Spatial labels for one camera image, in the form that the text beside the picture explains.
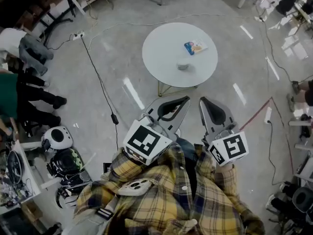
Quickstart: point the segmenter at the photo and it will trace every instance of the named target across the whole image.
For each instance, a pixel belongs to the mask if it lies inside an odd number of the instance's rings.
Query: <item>gray floor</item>
[[[142,44],[157,25],[121,25],[102,31],[116,23],[155,24],[193,13],[215,14],[190,16],[173,21],[193,24],[204,30],[214,41],[219,55],[218,65],[212,77],[196,90],[185,93],[191,97],[192,105],[181,125],[182,137],[190,142],[201,142],[205,132],[198,111],[198,100],[201,96],[208,96],[226,104],[232,110],[239,126],[243,126],[272,96],[285,124],[283,127],[271,101],[271,158],[277,169],[274,181],[290,180],[291,158],[285,134],[290,140],[294,170],[305,156],[304,152],[293,148],[298,130],[289,128],[287,124],[294,116],[289,112],[286,102],[286,94],[291,92],[291,86],[281,69],[274,66],[278,80],[271,67],[267,66],[266,56],[272,64],[274,61],[265,35],[265,25],[255,20],[257,11],[252,0],[247,0],[242,9],[237,8],[239,0],[166,0],[166,6],[157,6],[147,0],[112,1],[114,10],[111,10],[104,0],[92,4],[92,15],[98,15],[97,21],[78,13],[73,23],[57,27],[50,38],[49,46],[56,48],[69,38],[70,33],[79,30],[85,31],[88,46],[91,38],[97,36],[92,41],[90,55],[105,83],[114,111],[118,112],[119,145],[122,145],[128,128],[140,114],[140,108],[123,80],[129,78],[145,106],[157,97],[157,81],[147,71],[141,57]],[[261,4],[263,8],[269,6],[267,1]],[[311,75],[312,32],[304,32],[301,29],[293,35],[296,24],[288,22],[286,18],[282,19],[273,8],[268,9],[264,16],[267,18],[266,27],[276,61],[286,68],[292,80],[302,80]],[[243,26],[253,39],[240,26]],[[62,117],[63,125],[69,128],[74,145],[84,161],[88,161],[93,153],[96,153],[87,170],[92,179],[97,180],[103,170],[102,163],[110,162],[116,151],[115,129],[110,109],[81,40],[65,43],[59,50],[54,51],[54,54],[46,74],[51,82],[49,91],[67,98],[67,105],[58,110],[57,114]],[[242,91],[245,104],[236,93],[234,84]],[[296,116],[302,114],[303,107],[298,106]],[[268,218],[273,215],[265,210],[265,203],[279,185],[271,185],[273,168],[268,161],[270,125],[264,124],[265,112],[266,108],[246,126],[250,154],[237,161],[236,165],[241,199],[262,218],[269,234],[274,224],[268,222]],[[46,201],[48,197],[52,198],[51,192],[44,192],[36,198],[36,202],[43,209],[49,224],[59,221],[65,225],[71,219],[70,212],[59,211],[55,204]]]

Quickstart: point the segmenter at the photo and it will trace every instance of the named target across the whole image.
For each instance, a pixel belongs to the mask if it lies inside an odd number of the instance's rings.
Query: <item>green shirt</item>
[[[0,73],[0,115],[17,118],[17,74]]]

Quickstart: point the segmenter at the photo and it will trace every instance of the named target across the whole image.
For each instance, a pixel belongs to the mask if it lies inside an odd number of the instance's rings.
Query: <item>plaid shirt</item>
[[[262,221],[239,200],[235,167],[215,173],[211,157],[201,145],[196,145],[196,152],[194,199],[177,143],[150,166],[130,160],[120,149],[110,172],[82,191],[75,215],[104,208],[126,182],[149,179],[153,186],[142,196],[119,197],[105,234],[265,234]]]

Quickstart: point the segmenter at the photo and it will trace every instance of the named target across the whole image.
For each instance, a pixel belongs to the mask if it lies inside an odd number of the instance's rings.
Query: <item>round white table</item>
[[[184,44],[201,40],[207,49],[190,55]],[[167,23],[155,28],[142,47],[143,62],[153,77],[158,80],[158,95],[170,87],[197,87],[215,71],[218,55],[212,39],[201,29],[187,23]],[[186,70],[179,70],[177,63],[188,63]],[[160,91],[159,83],[169,86]]]

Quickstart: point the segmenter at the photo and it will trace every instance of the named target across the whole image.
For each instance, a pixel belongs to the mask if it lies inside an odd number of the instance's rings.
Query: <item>white shirt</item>
[[[0,52],[8,52],[13,56],[20,57],[19,46],[21,39],[27,33],[22,30],[6,28],[0,33]]]

